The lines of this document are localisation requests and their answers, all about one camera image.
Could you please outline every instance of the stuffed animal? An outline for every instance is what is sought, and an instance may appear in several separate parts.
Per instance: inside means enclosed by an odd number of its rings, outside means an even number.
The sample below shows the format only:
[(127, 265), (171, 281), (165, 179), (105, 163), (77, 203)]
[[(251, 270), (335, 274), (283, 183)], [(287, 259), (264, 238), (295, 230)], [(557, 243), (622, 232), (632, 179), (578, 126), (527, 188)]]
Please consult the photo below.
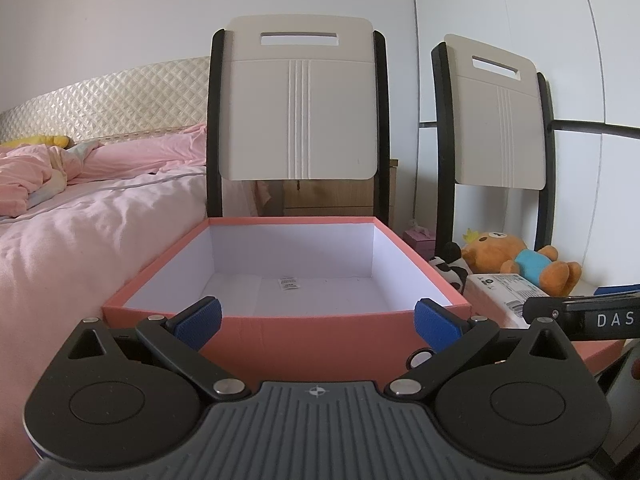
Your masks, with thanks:
[(447, 242), (442, 254), (430, 258), (429, 264), (460, 294), (465, 291), (466, 277), (471, 274), (471, 269), (462, 258), (457, 243)]
[(531, 251), (520, 238), (495, 232), (474, 238), (467, 239), (462, 249), (462, 257), (473, 272), (519, 274), (556, 297), (568, 296), (582, 275), (579, 263), (558, 261), (558, 250), (551, 245)]

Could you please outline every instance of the pink cloth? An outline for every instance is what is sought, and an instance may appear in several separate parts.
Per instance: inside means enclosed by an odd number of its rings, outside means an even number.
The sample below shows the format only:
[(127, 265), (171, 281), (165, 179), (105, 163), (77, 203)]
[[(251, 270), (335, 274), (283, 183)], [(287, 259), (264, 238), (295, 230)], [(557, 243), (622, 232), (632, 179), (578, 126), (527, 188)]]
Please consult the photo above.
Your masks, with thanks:
[[(117, 191), (97, 191), (199, 173)], [(78, 197), (69, 202), (69, 197)], [(0, 222), (0, 479), (36, 462), (22, 427), (24, 403), (76, 324), (205, 217), (203, 168), (92, 182)]]
[(73, 178), (82, 162), (57, 146), (23, 145), (0, 152), (0, 216), (18, 216), (27, 211), (29, 193), (40, 189), (59, 170)]
[(84, 160), (82, 172), (69, 184), (132, 178), (178, 166), (204, 166), (206, 152), (204, 124), (196, 124), (179, 134), (109, 144), (91, 152)]

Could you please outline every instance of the yellow pillow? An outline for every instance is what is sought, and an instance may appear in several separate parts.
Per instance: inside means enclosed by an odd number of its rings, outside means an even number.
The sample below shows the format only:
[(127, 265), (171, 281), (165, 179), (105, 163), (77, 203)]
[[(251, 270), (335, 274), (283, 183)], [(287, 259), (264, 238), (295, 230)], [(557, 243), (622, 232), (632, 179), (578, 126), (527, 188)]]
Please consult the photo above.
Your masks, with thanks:
[(17, 148), (21, 144), (46, 144), (47, 146), (58, 146), (66, 148), (71, 139), (64, 135), (35, 135), (33, 137), (24, 137), (22, 139), (8, 140), (0, 146), (4, 148)]

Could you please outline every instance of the bed headboard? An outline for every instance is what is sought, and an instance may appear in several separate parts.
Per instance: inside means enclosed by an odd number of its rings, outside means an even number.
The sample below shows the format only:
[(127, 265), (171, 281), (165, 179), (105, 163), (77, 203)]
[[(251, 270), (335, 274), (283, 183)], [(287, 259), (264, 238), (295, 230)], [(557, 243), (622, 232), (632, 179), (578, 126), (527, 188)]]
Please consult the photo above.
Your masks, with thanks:
[(74, 141), (136, 138), (204, 122), (209, 56), (87, 79), (0, 113), (0, 142), (34, 135)]

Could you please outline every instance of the orange teddy bear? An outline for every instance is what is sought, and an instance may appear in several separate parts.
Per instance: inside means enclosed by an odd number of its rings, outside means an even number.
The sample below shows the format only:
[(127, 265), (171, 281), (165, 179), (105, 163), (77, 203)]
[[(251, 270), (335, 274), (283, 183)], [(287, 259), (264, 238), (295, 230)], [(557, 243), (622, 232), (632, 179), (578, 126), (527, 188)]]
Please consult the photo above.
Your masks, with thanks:
[(558, 250), (545, 246), (527, 249), (518, 237), (504, 233), (482, 233), (462, 249), (462, 257), (473, 272), (519, 274), (550, 296), (568, 296), (580, 276), (577, 262), (559, 262)]

